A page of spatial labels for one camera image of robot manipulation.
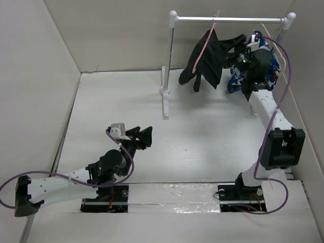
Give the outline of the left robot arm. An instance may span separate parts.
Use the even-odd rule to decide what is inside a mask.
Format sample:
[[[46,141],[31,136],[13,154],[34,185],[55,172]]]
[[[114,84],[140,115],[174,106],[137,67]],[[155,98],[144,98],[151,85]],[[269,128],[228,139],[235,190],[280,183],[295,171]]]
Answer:
[[[106,152],[95,163],[67,174],[49,172],[50,177],[31,179],[29,173],[18,176],[15,189],[15,217],[36,214],[42,206],[78,198],[113,200],[119,196],[123,181],[134,171],[134,156],[137,150],[152,145],[152,127],[125,129],[123,123],[112,124],[106,135],[119,147]]]

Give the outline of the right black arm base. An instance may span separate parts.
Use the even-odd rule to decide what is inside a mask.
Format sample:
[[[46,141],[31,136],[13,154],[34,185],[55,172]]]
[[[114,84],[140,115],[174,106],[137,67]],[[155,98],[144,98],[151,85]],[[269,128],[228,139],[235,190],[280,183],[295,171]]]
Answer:
[[[266,212],[266,203],[261,186],[250,191],[238,192],[234,183],[217,185],[214,199],[219,201],[220,210],[225,212]]]

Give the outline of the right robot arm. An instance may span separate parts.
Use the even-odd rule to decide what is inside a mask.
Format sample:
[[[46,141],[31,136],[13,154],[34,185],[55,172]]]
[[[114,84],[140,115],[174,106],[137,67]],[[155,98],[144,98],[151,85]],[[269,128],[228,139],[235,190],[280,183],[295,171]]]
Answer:
[[[246,199],[280,170],[298,164],[305,133],[296,129],[285,118],[273,98],[266,74],[271,70],[272,52],[265,48],[251,51],[250,47],[234,47],[227,62],[244,75],[241,90],[256,111],[266,129],[259,156],[248,170],[240,173],[235,181],[234,193]]]

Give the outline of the black denim trousers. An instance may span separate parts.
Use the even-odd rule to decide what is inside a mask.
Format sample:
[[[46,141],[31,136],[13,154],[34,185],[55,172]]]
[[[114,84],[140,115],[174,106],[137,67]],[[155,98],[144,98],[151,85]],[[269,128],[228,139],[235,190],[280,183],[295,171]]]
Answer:
[[[228,54],[223,53],[221,50],[217,34],[215,31],[213,31],[202,58],[197,65],[196,72],[192,73],[194,63],[200,54],[209,32],[210,31],[208,30],[195,45],[189,57],[187,66],[181,72],[178,79],[179,84],[184,85],[194,78],[195,82],[193,85],[193,90],[196,93],[200,90],[202,77],[204,77],[213,88],[218,86],[222,76],[222,69],[226,66],[226,58],[228,57]]]

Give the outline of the pink plastic hanger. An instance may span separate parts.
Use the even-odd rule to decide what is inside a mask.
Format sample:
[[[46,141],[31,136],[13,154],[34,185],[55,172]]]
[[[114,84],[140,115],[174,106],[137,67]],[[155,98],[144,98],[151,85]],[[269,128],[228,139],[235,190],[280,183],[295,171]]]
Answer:
[[[207,39],[206,39],[206,41],[205,41],[205,43],[204,43],[204,45],[203,45],[203,47],[202,47],[202,49],[200,51],[200,54],[198,55],[198,57],[197,57],[197,59],[196,59],[196,61],[194,63],[194,66],[193,66],[193,69],[192,69],[192,73],[195,73],[196,72],[197,65],[198,65],[200,59],[202,58],[202,55],[203,55],[203,53],[204,53],[204,51],[205,51],[205,49],[206,49],[206,47],[208,45],[208,42],[209,42],[209,40],[211,38],[211,35],[212,35],[212,33],[213,33],[216,25],[217,25],[217,23],[213,20],[212,21],[212,27],[210,29],[210,32],[209,32],[208,36],[207,36]]]

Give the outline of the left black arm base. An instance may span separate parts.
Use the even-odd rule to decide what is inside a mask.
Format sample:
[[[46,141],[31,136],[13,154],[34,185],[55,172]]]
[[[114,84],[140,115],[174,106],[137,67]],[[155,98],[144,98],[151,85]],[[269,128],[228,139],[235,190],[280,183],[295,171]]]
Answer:
[[[129,184],[100,188],[95,199],[84,198],[80,211],[83,213],[127,213]]]

